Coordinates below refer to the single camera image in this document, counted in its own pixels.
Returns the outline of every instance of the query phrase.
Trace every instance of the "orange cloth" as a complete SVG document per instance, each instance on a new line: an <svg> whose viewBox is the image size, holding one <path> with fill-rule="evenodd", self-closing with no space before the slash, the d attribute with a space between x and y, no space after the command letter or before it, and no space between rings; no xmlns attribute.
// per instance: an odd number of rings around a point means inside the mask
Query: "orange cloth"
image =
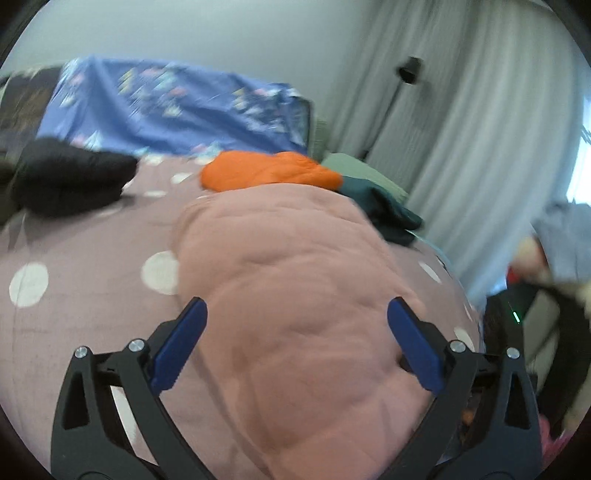
<svg viewBox="0 0 591 480"><path fill-rule="evenodd" d="M298 183L337 190L343 184L343 177L296 152L276 155L222 152L201 171L203 188L216 192L270 183Z"/></svg>

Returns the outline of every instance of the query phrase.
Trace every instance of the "floral blue fabric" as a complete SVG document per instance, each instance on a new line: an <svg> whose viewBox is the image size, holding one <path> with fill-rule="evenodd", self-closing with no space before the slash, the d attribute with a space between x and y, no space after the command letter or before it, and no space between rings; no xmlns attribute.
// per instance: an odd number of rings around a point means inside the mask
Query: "floral blue fabric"
<svg viewBox="0 0 591 480"><path fill-rule="evenodd" d="M87 57L62 68L37 137L95 151L205 160L222 150L306 153L303 105L283 83L177 63Z"/></svg>

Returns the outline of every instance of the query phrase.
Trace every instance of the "black cloth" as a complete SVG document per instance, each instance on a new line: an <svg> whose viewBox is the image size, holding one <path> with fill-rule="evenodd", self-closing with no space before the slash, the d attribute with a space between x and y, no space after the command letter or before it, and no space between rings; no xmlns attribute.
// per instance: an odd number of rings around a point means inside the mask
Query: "black cloth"
<svg viewBox="0 0 591 480"><path fill-rule="evenodd" d="M0 157L0 226L4 226L20 209L10 195L14 173L14 165Z"/></svg>
<svg viewBox="0 0 591 480"><path fill-rule="evenodd" d="M40 138L23 149L11 194L38 215L75 215L116 202L137 165L138 159L129 155L92 152Z"/></svg>

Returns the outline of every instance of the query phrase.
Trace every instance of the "white curtain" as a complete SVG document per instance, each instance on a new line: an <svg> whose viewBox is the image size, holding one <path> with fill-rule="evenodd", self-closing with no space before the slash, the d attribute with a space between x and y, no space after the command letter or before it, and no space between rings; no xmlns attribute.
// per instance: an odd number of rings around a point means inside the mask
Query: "white curtain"
<svg viewBox="0 0 591 480"><path fill-rule="evenodd" d="M459 88L408 201L473 301L503 274L574 166L586 65L554 14L528 1L481 1L477 19Z"/></svg>
<svg viewBox="0 0 591 480"><path fill-rule="evenodd" d="M410 192L422 234L480 303L530 222L566 194L589 66L552 11L529 0L382 0L332 151L368 146L409 56L424 70L402 86L367 163Z"/></svg>
<svg viewBox="0 0 591 480"><path fill-rule="evenodd" d="M397 67L422 59L416 85L401 89L367 163L408 191L433 145L458 86L478 2L384 0L332 122L329 149L359 157L401 83Z"/></svg>

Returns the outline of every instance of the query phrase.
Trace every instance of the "dark fabric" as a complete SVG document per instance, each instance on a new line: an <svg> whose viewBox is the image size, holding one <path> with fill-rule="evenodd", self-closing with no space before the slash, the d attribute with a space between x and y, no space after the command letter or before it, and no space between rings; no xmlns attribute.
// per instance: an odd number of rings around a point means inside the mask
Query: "dark fabric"
<svg viewBox="0 0 591 480"><path fill-rule="evenodd" d="M538 395L538 409L550 422L552 438L563 432L564 416L587 379L591 365L591 332L583 307L554 288L545 289L560 308L558 346Z"/></svg>
<svg viewBox="0 0 591 480"><path fill-rule="evenodd" d="M409 230L420 228L423 219L398 203L381 186L369 180L343 176L343 186L337 192L357 203L387 242L407 247L416 239Z"/></svg>
<svg viewBox="0 0 591 480"><path fill-rule="evenodd" d="M14 166L0 157L0 227L19 211L18 205L10 195L14 171Z"/></svg>
<svg viewBox="0 0 591 480"><path fill-rule="evenodd" d="M55 138L39 138L23 149L17 176L55 186L123 186L135 176L137 167L138 159L129 155L93 152Z"/></svg>
<svg viewBox="0 0 591 480"><path fill-rule="evenodd" d="M91 152L41 138L23 149L11 194L38 215L75 215L119 200L137 165L138 160L128 155Z"/></svg>

